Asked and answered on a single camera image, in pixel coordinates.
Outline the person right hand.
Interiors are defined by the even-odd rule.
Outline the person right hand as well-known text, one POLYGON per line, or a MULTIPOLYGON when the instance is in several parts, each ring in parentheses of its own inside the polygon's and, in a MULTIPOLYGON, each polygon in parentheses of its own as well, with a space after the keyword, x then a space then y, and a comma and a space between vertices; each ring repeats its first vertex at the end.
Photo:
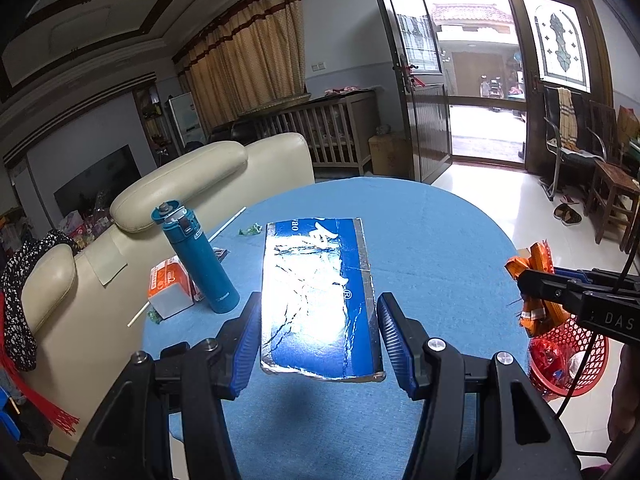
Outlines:
POLYGON ((639 349, 623 346, 620 352, 620 368, 612 390, 612 406, 608 418, 610 445, 606 451, 612 462, 620 454, 628 436, 639 421, 639 349))

